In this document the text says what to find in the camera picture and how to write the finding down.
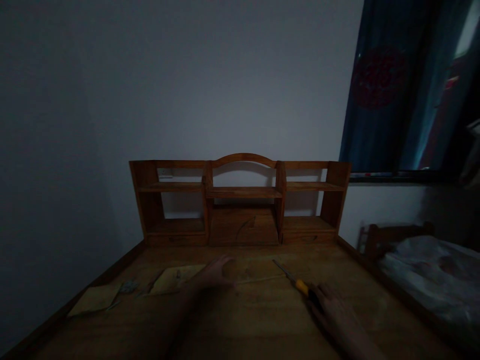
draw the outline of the window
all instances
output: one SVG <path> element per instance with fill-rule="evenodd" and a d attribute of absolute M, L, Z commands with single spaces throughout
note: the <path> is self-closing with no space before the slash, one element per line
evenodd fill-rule
<path fill-rule="evenodd" d="M 340 151 L 352 178 L 458 177 L 480 117 L 479 16 L 480 0 L 365 0 Z"/>

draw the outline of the wooden drawer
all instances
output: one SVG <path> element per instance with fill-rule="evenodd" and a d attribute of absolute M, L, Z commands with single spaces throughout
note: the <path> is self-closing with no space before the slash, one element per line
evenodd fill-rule
<path fill-rule="evenodd" d="M 298 233 L 285 232 L 283 234 L 283 244 L 310 244 L 324 241 L 333 241 L 334 232 L 316 232 L 316 233 Z"/>
<path fill-rule="evenodd" d="M 205 235 L 149 235 L 146 243 L 149 246 L 177 247 L 177 246 L 207 246 Z"/>

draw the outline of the sandpaper sheet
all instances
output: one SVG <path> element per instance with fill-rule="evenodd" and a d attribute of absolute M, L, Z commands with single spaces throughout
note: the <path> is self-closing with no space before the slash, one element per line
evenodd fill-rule
<path fill-rule="evenodd" d="M 89 287 L 67 317 L 108 308 L 117 296 L 121 286 L 122 284 Z"/>
<path fill-rule="evenodd" d="M 188 265 L 168 267 L 153 284 L 149 295 L 161 295 L 175 293 L 200 270 L 205 267 L 201 265 Z"/>

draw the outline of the wooden shelf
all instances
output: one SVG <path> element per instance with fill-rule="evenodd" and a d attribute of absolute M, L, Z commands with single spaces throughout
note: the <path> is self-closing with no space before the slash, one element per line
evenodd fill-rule
<path fill-rule="evenodd" d="M 149 235 L 204 235 L 202 218 L 163 219 L 146 231 Z"/>
<path fill-rule="evenodd" d="M 201 182 L 156 182 L 138 188 L 141 193 L 199 193 Z"/>
<path fill-rule="evenodd" d="M 273 205 L 215 205 L 209 244 L 278 245 Z"/>
<path fill-rule="evenodd" d="M 333 233 L 335 228 L 319 216 L 285 216 L 283 231 L 285 233 Z"/>
<path fill-rule="evenodd" d="M 234 162 L 255 162 L 274 170 L 275 183 L 269 183 L 274 187 L 214 186 L 214 170 Z M 129 166 L 143 237 L 149 245 L 166 247 L 332 241 L 340 228 L 351 170 L 348 162 L 271 160 L 253 153 L 235 153 L 205 161 L 134 160 Z M 201 182 L 159 181 L 159 168 L 202 169 Z M 324 181 L 301 182 L 287 181 L 287 169 L 327 171 Z M 197 193 L 202 199 L 203 218 L 165 219 L 162 198 L 167 197 L 162 193 L 167 192 Z M 285 217 L 288 192 L 312 192 L 312 195 L 324 192 L 320 216 Z M 215 205 L 215 199 L 268 199 L 265 202 L 270 204 Z"/>
<path fill-rule="evenodd" d="M 274 187 L 266 186 L 231 186 L 231 187 L 213 187 L 206 192 L 207 199 L 227 199 L 227 198 L 249 198 L 249 199 L 275 199 L 281 198 Z"/>
<path fill-rule="evenodd" d="M 342 186 L 333 185 L 324 181 L 287 181 L 286 190 L 296 191 L 343 191 Z"/>

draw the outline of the screwdriver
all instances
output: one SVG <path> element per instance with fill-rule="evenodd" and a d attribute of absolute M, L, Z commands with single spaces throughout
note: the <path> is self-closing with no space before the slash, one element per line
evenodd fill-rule
<path fill-rule="evenodd" d="M 307 297 L 308 300 L 310 300 L 313 305 L 323 314 L 324 309 L 322 308 L 322 305 L 320 304 L 320 300 L 317 297 L 317 295 L 310 290 L 310 288 L 303 282 L 303 280 L 296 279 L 291 273 L 289 273 L 282 265 L 277 260 L 273 260 L 275 265 L 277 265 L 282 271 L 286 274 L 286 277 L 291 281 L 291 283 L 295 286 L 295 288 L 300 291 L 303 295 Z"/>

